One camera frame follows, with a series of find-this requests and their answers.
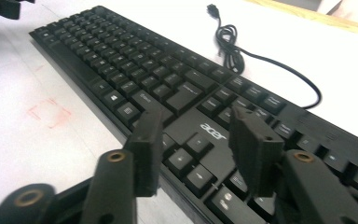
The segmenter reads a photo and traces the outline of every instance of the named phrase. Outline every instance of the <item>screw hole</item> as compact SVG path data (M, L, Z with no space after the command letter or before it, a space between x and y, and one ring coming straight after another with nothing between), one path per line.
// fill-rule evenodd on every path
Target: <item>screw hole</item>
M30 189L23 192L16 198L14 204L18 207L25 207L37 203L43 197L43 191L40 189Z
M296 159L303 162L312 162L313 157L311 155L306 154L305 152L297 152L294 154Z
M108 161L122 161L126 155L122 152L112 152L107 156Z
M100 217L99 224L110 224L113 223L113 220L115 220L115 217L112 214L105 214Z

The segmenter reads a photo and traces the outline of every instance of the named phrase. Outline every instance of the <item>acer logo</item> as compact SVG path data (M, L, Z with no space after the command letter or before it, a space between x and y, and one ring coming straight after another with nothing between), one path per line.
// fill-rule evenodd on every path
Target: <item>acer logo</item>
M211 126L209 126L209 124L207 123L203 123L200 125L200 127L205 130L206 132L208 132L211 136L213 136L215 139L220 140L221 138L225 138L225 136L223 136L221 133L219 133L217 130L215 130L214 128L212 128Z

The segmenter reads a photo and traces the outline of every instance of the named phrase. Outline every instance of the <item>black keyboard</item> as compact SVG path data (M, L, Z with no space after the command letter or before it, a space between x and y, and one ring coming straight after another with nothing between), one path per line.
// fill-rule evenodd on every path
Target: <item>black keyboard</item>
M250 198L232 159L232 106L252 110L287 149L321 158L358 194L356 136L105 7L30 35L126 137L144 111L162 108L161 186L195 222L266 223L274 214L273 198Z

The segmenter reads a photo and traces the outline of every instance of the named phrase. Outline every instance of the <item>brass insert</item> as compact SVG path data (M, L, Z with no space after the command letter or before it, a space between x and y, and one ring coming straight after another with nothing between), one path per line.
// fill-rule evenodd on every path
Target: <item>brass insert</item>
M40 189L30 189L23 192L19 197L16 198L14 204L18 207L25 207L36 203L43 197L44 193Z
M116 162L124 160L125 157L126 155L122 152L112 152L107 156L107 160Z
M310 154L305 152L296 152L294 156L296 159L303 162L313 162L314 160L314 158Z

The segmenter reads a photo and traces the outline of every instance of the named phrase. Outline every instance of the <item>arrow key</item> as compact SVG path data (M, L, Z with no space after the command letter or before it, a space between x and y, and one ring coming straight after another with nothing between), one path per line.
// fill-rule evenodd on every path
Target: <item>arrow key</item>
M211 187L214 181L216 181L216 177L201 164L191 171L185 178L187 187L199 198Z

